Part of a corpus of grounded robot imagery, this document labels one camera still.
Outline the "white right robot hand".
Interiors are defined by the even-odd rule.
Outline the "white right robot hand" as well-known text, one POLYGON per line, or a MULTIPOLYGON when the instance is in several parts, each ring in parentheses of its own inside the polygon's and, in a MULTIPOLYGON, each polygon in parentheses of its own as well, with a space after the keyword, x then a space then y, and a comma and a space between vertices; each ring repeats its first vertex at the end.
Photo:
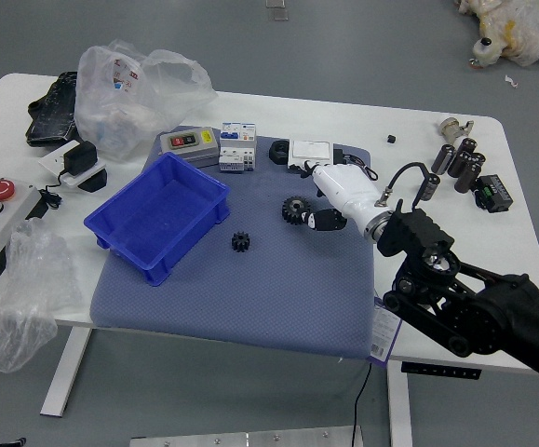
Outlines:
POLYGON ((380 238, 392 211, 378 204, 382 194, 361 167, 336 164, 309 168, 306 164, 305 174, 332 205, 328 210, 303 212, 305 224, 316 231, 334 231, 352 220, 368 241, 380 238))

